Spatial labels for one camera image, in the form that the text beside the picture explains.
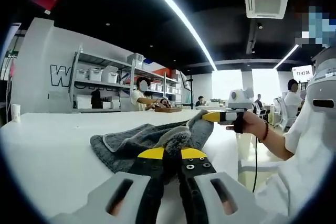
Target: person's hand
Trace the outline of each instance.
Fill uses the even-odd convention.
[[[171,104],[169,103],[169,101],[166,98],[162,98],[160,103],[162,105],[164,105],[165,108],[171,108],[172,107]]]
[[[265,121],[259,118],[256,114],[246,111],[243,116],[244,125],[243,132],[251,133],[259,139],[264,137],[266,131]],[[227,130],[233,130],[233,126],[226,127]]]

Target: digital clock display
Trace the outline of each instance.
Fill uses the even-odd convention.
[[[308,82],[313,77],[312,65],[292,68],[293,77],[297,82]]]

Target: white tabletop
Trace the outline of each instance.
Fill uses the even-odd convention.
[[[196,110],[224,110],[226,107],[213,107],[213,106],[197,106]]]
[[[90,191],[113,173],[90,146],[95,134],[122,132],[144,123],[153,125],[188,120],[198,111],[175,113],[122,112],[97,114],[35,114],[21,116],[1,128],[3,149],[14,177],[46,217],[71,213],[87,202]],[[215,124],[203,151],[218,172],[238,177],[234,132]],[[165,187],[157,223],[185,223],[178,186]]]

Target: black ceiling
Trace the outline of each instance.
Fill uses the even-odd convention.
[[[247,54],[251,22],[244,0],[174,0],[196,29],[214,61],[235,59],[281,59],[295,45],[302,31],[301,15],[310,0],[289,0],[283,20],[259,19],[255,53]],[[164,66],[186,73],[211,72],[205,55],[163,0],[58,0],[50,15],[32,2],[24,6],[16,22],[28,27],[34,17],[50,18],[55,26],[95,37],[130,51],[143,54]],[[309,63],[321,46],[304,45],[290,58]],[[217,68],[272,68],[276,63],[218,64]],[[283,64],[279,70],[288,70]]]

